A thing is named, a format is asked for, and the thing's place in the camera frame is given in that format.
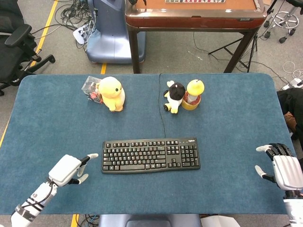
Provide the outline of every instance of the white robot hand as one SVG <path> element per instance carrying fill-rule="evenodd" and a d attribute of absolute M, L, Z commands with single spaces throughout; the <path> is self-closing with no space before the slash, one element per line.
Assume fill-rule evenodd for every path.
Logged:
<path fill-rule="evenodd" d="M 303 227 L 303 173 L 296 157 L 290 149 L 280 143 L 258 147 L 256 151 L 265 152 L 273 163 L 275 176 L 266 174 L 259 166 L 257 173 L 266 180 L 276 183 L 285 191 L 284 204 L 292 227 Z"/>
<path fill-rule="evenodd" d="M 88 174 L 83 174 L 86 163 L 98 157 L 98 154 L 89 154 L 79 160 L 70 155 L 64 155 L 51 169 L 47 182 L 42 183 L 37 190 L 22 204 L 15 208 L 11 215 L 12 227 L 27 227 L 44 209 L 46 204 L 57 194 L 57 188 L 67 184 L 81 184 Z M 78 179 L 72 177 L 78 171 Z"/>

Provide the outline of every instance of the blue table mat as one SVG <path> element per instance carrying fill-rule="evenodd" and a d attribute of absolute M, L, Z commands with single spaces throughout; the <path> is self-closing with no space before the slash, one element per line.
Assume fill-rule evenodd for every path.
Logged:
<path fill-rule="evenodd" d="M 294 153 L 269 75 L 113 76 L 125 90 L 122 112 L 87 100 L 81 87 L 88 75 L 33 75 L 22 81 L 0 149 L 0 214 L 22 204 L 62 156 L 88 153 L 100 154 L 85 169 L 88 179 L 59 188 L 44 214 L 285 213 L 283 191 L 254 169 L 258 164 L 273 174 L 257 146 L 280 142 Z M 186 87 L 193 79 L 205 84 L 198 108 L 165 112 L 166 82 Z M 201 169 L 101 173 L 103 141 L 163 138 L 163 126 L 167 138 L 197 137 Z"/>

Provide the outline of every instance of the plush toy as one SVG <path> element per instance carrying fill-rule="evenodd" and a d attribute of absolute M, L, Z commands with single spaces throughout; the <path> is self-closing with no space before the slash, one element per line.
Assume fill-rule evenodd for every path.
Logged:
<path fill-rule="evenodd" d="M 125 93 L 119 80 L 114 77 L 105 77 L 98 84 L 98 90 L 102 95 L 103 103 L 110 111 L 123 110 Z"/>
<path fill-rule="evenodd" d="M 180 106 L 183 96 L 185 94 L 185 88 L 182 84 L 174 81 L 168 81 L 168 90 L 164 91 L 164 97 L 167 98 L 169 103 L 163 105 L 164 110 L 170 111 L 171 113 L 178 113 L 178 107 Z"/>
<path fill-rule="evenodd" d="M 190 81 L 187 91 L 183 97 L 182 107 L 187 110 L 194 110 L 201 101 L 201 94 L 204 92 L 204 84 L 199 79 Z"/>

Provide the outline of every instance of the black keyboard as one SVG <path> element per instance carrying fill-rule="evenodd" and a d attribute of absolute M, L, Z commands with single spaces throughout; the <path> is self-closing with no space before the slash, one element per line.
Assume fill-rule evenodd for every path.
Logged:
<path fill-rule="evenodd" d="M 196 138 L 104 141 L 101 171 L 136 174 L 199 169 Z"/>

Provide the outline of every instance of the table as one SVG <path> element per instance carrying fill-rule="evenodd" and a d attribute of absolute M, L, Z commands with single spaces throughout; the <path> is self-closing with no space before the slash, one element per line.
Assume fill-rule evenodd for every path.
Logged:
<path fill-rule="evenodd" d="M 126 95 L 124 110 L 114 113 L 87 100 L 81 91 L 87 76 L 33 75 L 21 82 L 0 149 L 0 214 L 23 203 L 63 155 L 101 154 L 105 140 L 163 138 L 163 125 L 167 138 L 197 137 L 201 169 L 105 175 L 101 159 L 93 159 L 88 179 L 59 188 L 43 213 L 285 213 L 283 191 L 254 169 L 273 173 L 267 155 L 255 151 L 260 145 L 281 142 L 295 153 L 269 75 L 114 75 Z M 164 111 L 166 82 L 186 86 L 192 79 L 205 84 L 199 107 Z"/>
<path fill-rule="evenodd" d="M 137 33 L 141 31 L 239 32 L 243 38 L 224 72 L 232 72 L 266 19 L 262 0 L 225 3 L 165 3 L 164 0 L 125 1 L 134 73 L 140 73 Z"/>

